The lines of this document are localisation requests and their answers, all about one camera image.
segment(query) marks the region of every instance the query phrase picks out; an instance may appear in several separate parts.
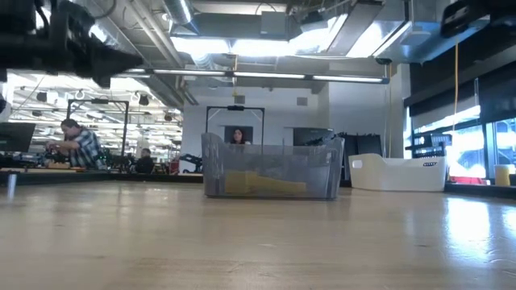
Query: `metal frame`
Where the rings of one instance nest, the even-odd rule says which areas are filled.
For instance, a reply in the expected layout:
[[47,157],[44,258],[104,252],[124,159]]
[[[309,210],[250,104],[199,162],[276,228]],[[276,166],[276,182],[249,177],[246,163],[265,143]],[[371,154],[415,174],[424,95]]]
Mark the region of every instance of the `metal frame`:
[[244,106],[207,106],[206,107],[206,127],[205,132],[208,133],[208,122],[210,117],[210,110],[211,109],[226,109],[226,110],[234,110],[235,108],[238,108],[238,111],[245,111],[245,110],[260,110],[261,111],[261,145],[264,145],[264,128],[265,128],[265,108],[258,108],[258,107],[244,107]]
[[[122,136],[122,154],[121,154],[121,156],[124,156],[125,155],[125,150],[126,150],[127,121],[128,121],[128,118],[129,118],[129,101],[111,101],[111,100],[103,100],[103,99],[101,99],[101,100],[105,101],[103,104],[114,103],[114,104],[124,104],[126,106],[126,110],[125,110],[124,115],[123,115],[123,136]],[[75,112],[75,110],[72,111],[72,104],[74,102],[80,103],[80,105],[82,105],[82,104],[84,104],[86,102],[87,103],[92,103],[92,104],[95,104],[97,102],[97,104],[98,104],[98,99],[92,99],[92,100],[70,99],[70,100],[68,100],[68,108],[66,109],[66,118],[70,118],[70,115],[73,112]]]

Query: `man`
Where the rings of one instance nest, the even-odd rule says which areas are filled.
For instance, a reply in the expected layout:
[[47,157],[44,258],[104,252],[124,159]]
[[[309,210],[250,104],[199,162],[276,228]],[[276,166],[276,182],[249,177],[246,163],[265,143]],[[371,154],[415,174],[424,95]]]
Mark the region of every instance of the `man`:
[[142,157],[136,162],[136,172],[151,174],[154,170],[154,161],[151,158],[151,151],[148,148],[142,149]]
[[77,121],[69,118],[61,122],[64,141],[49,142],[50,148],[57,148],[68,155],[72,167],[88,169],[106,169],[104,160],[100,159],[102,151],[97,135],[79,126]]

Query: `person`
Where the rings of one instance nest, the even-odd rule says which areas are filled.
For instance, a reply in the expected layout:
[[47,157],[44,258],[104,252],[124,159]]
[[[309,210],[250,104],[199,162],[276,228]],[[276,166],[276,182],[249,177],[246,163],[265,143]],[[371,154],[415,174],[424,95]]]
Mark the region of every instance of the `person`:
[[244,145],[244,144],[251,144],[251,142],[247,141],[245,139],[245,136],[243,134],[243,130],[235,129],[233,132],[233,139],[231,139],[231,144],[237,144],[237,145]]
[[88,169],[106,169],[97,135],[79,126],[77,121],[71,118],[61,122],[61,130],[64,133],[64,141],[51,141],[47,143],[50,149],[57,149],[70,158],[72,167]]
[[154,170],[154,161],[151,158],[151,151],[148,148],[142,149],[142,156],[136,161],[136,172],[151,174]]

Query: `clear plastic bin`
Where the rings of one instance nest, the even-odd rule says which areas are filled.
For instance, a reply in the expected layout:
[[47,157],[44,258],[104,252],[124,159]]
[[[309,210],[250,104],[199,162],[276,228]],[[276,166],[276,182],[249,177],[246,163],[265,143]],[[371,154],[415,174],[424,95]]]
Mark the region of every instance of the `clear plastic bin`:
[[332,200],[337,197],[344,140],[320,147],[225,144],[202,135],[204,188],[208,197]]

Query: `yellow object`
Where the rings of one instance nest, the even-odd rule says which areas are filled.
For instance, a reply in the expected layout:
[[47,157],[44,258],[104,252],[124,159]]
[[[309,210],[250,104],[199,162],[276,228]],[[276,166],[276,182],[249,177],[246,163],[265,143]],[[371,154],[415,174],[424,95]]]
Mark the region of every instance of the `yellow object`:
[[494,166],[494,175],[495,181],[494,184],[496,186],[510,186],[510,165],[495,165]]
[[248,195],[258,191],[271,193],[305,193],[306,183],[275,180],[258,176],[257,172],[229,171],[225,179],[226,193]]

